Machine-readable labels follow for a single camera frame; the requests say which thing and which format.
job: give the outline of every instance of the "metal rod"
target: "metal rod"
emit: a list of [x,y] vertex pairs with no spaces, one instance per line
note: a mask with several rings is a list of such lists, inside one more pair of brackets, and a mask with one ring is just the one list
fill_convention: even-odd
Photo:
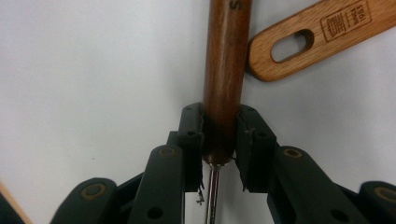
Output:
[[221,165],[210,164],[209,186],[207,189],[206,224],[216,220],[216,203],[218,200],[219,177]]

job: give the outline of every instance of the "light brown wooden handle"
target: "light brown wooden handle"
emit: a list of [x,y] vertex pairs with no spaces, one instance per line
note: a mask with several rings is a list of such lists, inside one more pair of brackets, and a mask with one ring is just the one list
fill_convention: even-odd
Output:
[[211,0],[207,35],[203,159],[231,160],[248,52],[251,0]]
[[[323,0],[257,34],[248,66],[260,80],[279,80],[395,25],[396,0]],[[276,62],[273,45],[296,33],[305,36],[305,48]]]

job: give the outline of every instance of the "silver metal shaft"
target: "silver metal shaft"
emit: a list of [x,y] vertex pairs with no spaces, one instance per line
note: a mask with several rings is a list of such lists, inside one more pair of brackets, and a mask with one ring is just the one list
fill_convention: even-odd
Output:
[[210,164],[209,186],[207,189],[206,224],[216,220],[216,203],[218,201],[219,177],[221,165]]

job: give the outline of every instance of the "dark brown wooden handle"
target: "dark brown wooden handle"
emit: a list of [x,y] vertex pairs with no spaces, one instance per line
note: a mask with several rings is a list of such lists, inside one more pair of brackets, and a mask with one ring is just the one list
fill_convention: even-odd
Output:
[[203,159],[225,164],[234,151],[248,50],[251,0],[211,0],[206,49]]

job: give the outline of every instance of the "white surface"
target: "white surface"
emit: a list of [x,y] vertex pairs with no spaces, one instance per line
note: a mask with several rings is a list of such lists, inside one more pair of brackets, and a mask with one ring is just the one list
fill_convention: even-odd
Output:
[[[316,1],[256,0],[251,36]],[[202,100],[206,1],[1,1],[0,178],[34,223],[94,176],[145,168]],[[396,184],[396,29],[274,83],[245,78],[281,145],[310,153],[336,183]],[[219,223],[272,223],[266,196],[223,169]],[[203,223],[188,195],[186,223]]]

